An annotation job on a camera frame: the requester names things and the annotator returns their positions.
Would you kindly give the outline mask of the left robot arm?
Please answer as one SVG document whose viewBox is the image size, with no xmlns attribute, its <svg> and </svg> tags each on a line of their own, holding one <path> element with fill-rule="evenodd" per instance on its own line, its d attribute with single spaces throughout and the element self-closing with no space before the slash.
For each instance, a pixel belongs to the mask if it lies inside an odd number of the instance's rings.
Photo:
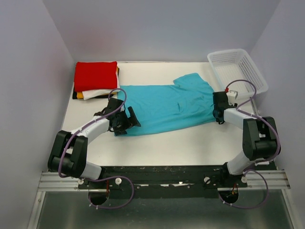
<svg viewBox="0 0 305 229">
<path fill-rule="evenodd" d="M 106 177 L 102 167 L 87 162 L 88 145 L 100 135 L 113 132 L 115 136 L 127 134 L 127 129 L 140 127 L 131 106 L 125 107 L 125 101 L 110 98 L 107 106 L 94 114 L 93 119 L 72 131 L 61 130 L 56 134 L 48 169 L 57 172 L 60 177 L 89 179 L 94 188 L 102 188 Z"/>
</svg>

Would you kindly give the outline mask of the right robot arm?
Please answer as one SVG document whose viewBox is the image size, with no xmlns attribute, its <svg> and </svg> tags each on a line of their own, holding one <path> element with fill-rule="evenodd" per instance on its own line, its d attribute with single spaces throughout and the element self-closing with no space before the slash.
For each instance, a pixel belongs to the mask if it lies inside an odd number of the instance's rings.
<svg viewBox="0 0 305 229">
<path fill-rule="evenodd" d="M 228 93 L 213 93 L 213 116 L 220 125 L 232 124 L 242 130 L 242 151 L 224 164 L 226 169 L 219 175 L 220 183 L 230 187 L 236 175 L 244 173 L 252 164 L 273 160 L 280 153 L 280 140 L 272 117 L 260 117 L 240 110 L 229 103 Z"/>
</svg>

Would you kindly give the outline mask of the teal t shirt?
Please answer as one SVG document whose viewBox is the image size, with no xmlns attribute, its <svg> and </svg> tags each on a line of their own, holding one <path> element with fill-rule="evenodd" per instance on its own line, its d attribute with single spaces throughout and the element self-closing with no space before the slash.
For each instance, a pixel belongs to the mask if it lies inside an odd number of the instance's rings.
<svg viewBox="0 0 305 229">
<path fill-rule="evenodd" d="M 132 107 L 140 127 L 127 136 L 152 135 L 214 122 L 213 88 L 199 74 L 181 76 L 171 85 L 126 85 L 117 97 Z"/>
</svg>

